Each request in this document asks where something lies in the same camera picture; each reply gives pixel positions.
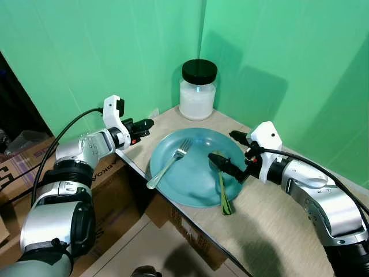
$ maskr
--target wooden table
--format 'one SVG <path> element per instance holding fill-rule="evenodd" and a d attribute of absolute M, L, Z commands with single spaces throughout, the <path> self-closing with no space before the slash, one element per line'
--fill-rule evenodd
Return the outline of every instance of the wooden table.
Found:
<path fill-rule="evenodd" d="M 149 179 L 149 161 L 160 140 L 184 128 L 208 128 L 228 135 L 249 128 L 214 111 L 203 121 L 189 121 L 174 107 L 154 119 L 150 136 L 118 155 Z M 249 177 L 233 201 L 235 213 L 220 207 L 191 208 L 172 203 L 205 234 L 235 257 L 252 276 L 333 276 L 305 211 L 275 184 Z"/>

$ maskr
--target teal plate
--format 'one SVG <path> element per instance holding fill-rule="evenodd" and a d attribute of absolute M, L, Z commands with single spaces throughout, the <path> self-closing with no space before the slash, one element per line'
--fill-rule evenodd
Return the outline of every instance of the teal plate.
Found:
<path fill-rule="evenodd" d="M 209 129 L 191 128 L 176 131 L 154 150 L 150 160 L 155 176 L 172 158 L 181 142 L 190 138 L 192 145 L 182 159 L 176 161 L 161 179 L 158 188 L 169 199 L 190 207 L 206 208 L 221 204 L 219 178 L 209 167 L 208 154 L 219 150 L 241 170 L 245 170 L 241 149 L 225 135 Z M 229 201 L 237 197 L 242 185 L 232 176 L 222 173 Z"/>

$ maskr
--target fork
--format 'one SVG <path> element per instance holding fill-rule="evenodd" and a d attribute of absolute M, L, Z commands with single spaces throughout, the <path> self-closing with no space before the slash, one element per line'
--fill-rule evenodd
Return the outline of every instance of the fork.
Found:
<path fill-rule="evenodd" d="M 170 161 L 167 163 L 165 168 L 163 168 L 158 174 L 156 174 L 147 184 L 146 186 L 149 189 L 156 188 L 157 184 L 160 182 L 161 178 L 164 176 L 165 172 L 171 167 L 171 165 L 176 161 L 185 156 L 187 154 L 187 151 L 189 150 L 191 145 L 191 140 L 189 138 L 186 138 L 183 140 L 180 147 L 175 151 L 173 157 L 170 159 Z"/>

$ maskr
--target black cable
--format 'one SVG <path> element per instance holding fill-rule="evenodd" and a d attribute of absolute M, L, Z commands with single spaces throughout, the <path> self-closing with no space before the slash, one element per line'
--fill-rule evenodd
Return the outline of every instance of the black cable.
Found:
<path fill-rule="evenodd" d="M 352 192 L 350 192 L 350 190 L 336 177 L 334 176 L 331 172 L 329 172 L 327 169 L 321 167 L 320 165 L 314 163 L 313 161 L 306 159 L 304 157 L 301 157 L 299 155 L 295 155 L 289 152 L 285 152 L 285 151 L 281 151 L 281 150 L 275 150 L 275 149 L 267 149 L 264 147 L 260 147 L 259 151 L 261 153 L 263 152 L 268 152 L 268 153 L 274 153 L 274 154 L 279 154 L 279 155 L 283 155 L 283 156 L 287 156 L 287 157 L 291 157 L 294 158 L 296 160 L 300 160 L 301 162 L 307 163 L 310 166 L 315 167 L 316 169 L 320 170 L 321 172 L 323 172 L 325 175 L 327 175 L 329 178 L 331 178 L 335 183 L 336 186 L 340 189 L 342 189 L 353 201 L 354 203 L 360 207 L 361 209 L 363 209 L 363 211 L 369 215 L 369 209 L 368 207 L 366 207 L 355 195 L 352 194 Z M 369 225 L 368 222 L 366 220 L 366 217 L 363 215 L 361 209 L 359 209 L 360 214 L 362 215 L 363 221 L 367 227 L 367 229 L 369 230 Z"/>
<path fill-rule="evenodd" d="M 44 155 L 44 158 L 41 161 L 41 165 L 37 171 L 35 180 L 33 182 L 33 187 L 32 187 L 32 197 L 31 197 L 31 206 L 33 206 L 33 204 L 36 201 L 36 192 L 37 192 L 37 183 L 39 182 L 40 176 L 41 176 L 41 172 L 42 169 L 45 166 L 46 160 L 52 155 L 52 151 L 54 150 L 54 148 L 57 146 L 58 141 L 61 139 L 61 137 L 68 131 L 68 129 L 75 124 L 80 118 L 84 117 L 85 115 L 92 113 L 93 111 L 98 111 L 100 113 L 103 113 L 103 108 L 92 108 L 91 110 L 85 111 L 84 113 L 80 114 L 79 116 L 77 116 L 75 119 L 73 119 L 64 129 L 63 131 L 60 132 L 60 134 L 55 138 L 55 140 L 52 142 L 52 144 L 49 146 L 49 148 L 46 151 L 46 154 Z"/>

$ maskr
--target plastic jar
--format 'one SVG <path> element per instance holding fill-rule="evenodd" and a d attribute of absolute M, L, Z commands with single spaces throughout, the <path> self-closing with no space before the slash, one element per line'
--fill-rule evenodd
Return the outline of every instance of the plastic jar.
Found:
<path fill-rule="evenodd" d="M 179 111 L 190 120 L 199 121 L 213 112 L 216 65 L 205 59 L 192 59 L 182 66 L 179 84 Z"/>

